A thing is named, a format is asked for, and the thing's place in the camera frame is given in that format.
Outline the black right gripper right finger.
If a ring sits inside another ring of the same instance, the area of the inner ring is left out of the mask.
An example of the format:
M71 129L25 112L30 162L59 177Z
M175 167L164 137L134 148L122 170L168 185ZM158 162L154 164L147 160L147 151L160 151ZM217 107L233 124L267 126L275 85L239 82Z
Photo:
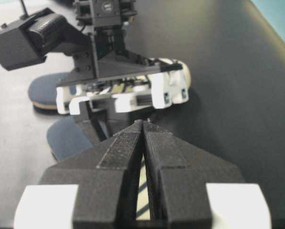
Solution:
M168 229L269 229L261 188L233 163L143 123L150 217Z

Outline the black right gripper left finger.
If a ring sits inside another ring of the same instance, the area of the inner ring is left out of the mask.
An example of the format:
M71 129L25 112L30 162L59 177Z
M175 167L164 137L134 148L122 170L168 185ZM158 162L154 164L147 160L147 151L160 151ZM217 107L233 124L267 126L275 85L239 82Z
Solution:
M136 219L142 121L45 170L27 186L16 229L115 229Z

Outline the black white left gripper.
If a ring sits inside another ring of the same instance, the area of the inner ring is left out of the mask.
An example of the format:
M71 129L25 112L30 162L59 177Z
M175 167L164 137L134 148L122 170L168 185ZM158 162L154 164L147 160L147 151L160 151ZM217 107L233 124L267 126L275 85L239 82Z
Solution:
M94 34L76 31L57 51L71 56L74 69L56 86L60 114L79 113L79 101L104 104L116 113L164 109L189 100L189 69L183 62L147 58L126 49L122 29Z

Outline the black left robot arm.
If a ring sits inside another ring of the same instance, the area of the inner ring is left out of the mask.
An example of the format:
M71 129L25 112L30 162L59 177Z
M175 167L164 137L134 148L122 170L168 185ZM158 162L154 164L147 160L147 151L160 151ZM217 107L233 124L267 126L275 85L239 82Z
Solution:
M91 32L72 51L74 69L57 84L57 107L70 113L94 143L140 119L151 109L188 101L191 75L178 60L147 58L129 51L123 26L137 11L132 0L76 0L76 19Z

